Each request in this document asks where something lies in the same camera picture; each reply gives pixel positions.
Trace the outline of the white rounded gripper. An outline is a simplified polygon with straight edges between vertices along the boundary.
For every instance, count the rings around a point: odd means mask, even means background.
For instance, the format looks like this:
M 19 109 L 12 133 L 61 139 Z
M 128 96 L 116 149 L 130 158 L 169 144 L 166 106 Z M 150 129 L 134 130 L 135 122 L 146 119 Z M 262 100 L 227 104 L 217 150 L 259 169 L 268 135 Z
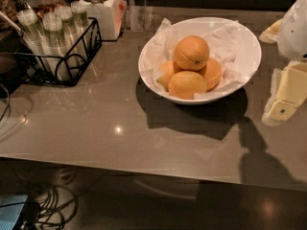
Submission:
M 283 19 L 271 24 L 259 36 L 265 43 L 277 41 L 279 53 L 290 61 L 274 69 L 271 97 L 264 108 L 262 123 L 276 127 L 289 120 L 307 99 L 307 0 L 296 0 Z

